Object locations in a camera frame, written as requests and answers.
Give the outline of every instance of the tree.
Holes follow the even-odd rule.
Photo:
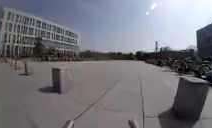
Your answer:
[[[160,48],[160,52],[167,52],[167,51],[172,51],[171,47],[165,46]]]
[[[143,60],[143,51],[137,51],[136,52],[136,59],[137,60]]]
[[[197,51],[197,47],[194,46],[194,45],[189,45],[186,50],[190,50],[190,49],[193,49],[194,51]]]
[[[50,56],[55,56],[56,55],[56,50],[55,50],[55,48],[54,47],[50,47],[50,48],[48,48],[48,55],[50,55]]]
[[[34,47],[34,55],[36,57],[41,57],[44,52],[44,45],[42,44],[42,38],[35,38],[35,47]]]
[[[128,60],[135,60],[134,54],[130,52],[130,53],[127,55],[127,59],[128,59]]]

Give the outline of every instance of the paved ground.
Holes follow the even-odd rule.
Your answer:
[[[63,95],[41,91],[51,86],[51,67],[56,66],[68,67],[72,74],[73,88]],[[128,128],[131,118],[144,128],[212,128],[212,88],[200,121],[158,119],[158,115],[169,115],[178,76],[144,62],[29,63],[29,68],[33,75],[21,76],[23,69],[0,64],[0,128],[61,128],[112,86],[75,121],[75,128]]]

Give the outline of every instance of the concrete block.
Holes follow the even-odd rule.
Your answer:
[[[28,64],[26,61],[23,62],[24,65],[24,75],[29,76],[32,74],[31,69],[28,68]]]
[[[174,115],[187,120],[198,120],[209,89],[207,81],[181,77],[172,110]]]
[[[53,92],[66,93],[73,88],[74,82],[68,68],[52,68]]]

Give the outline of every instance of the blue sky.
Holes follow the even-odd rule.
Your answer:
[[[0,3],[66,25],[81,34],[81,49],[97,51],[153,51],[155,41],[159,46],[185,49],[196,45],[196,30],[212,22],[212,0],[0,0]]]

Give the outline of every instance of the building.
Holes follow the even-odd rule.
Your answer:
[[[35,39],[42,38],[45,47],[76,55],[79,34],[73,30],[32,14],[0,6],[0,54],[33,54]]]
[[[212,56],[212,24],[197,31],[197,48],[200,57]]]

